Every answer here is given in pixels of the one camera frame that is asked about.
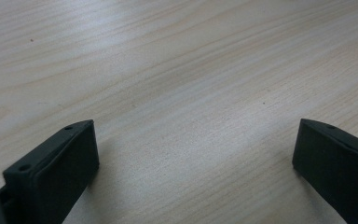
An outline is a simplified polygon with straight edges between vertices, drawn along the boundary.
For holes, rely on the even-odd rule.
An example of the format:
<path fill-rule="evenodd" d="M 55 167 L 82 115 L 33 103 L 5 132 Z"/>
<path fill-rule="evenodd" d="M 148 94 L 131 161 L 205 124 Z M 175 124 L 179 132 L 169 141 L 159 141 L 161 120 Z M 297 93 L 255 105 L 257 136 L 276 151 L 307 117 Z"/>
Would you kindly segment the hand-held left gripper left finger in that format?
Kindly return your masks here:
<path fill-rule="evenodd" d="M 93 121 L 62 128 L 3 172 L 8 224 L 62 224 L 98 169 Z"/>

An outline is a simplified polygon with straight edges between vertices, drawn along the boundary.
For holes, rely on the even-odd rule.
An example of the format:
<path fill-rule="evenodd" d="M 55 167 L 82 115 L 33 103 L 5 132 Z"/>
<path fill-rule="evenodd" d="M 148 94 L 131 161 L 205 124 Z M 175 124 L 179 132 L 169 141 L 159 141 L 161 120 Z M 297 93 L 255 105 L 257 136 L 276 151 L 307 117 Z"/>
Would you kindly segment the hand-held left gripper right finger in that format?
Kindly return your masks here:
<path fill-rule="evenodd" d="M 358 224 L 357 137 L 302 119 L 292 164 L 348 224 Z"/>

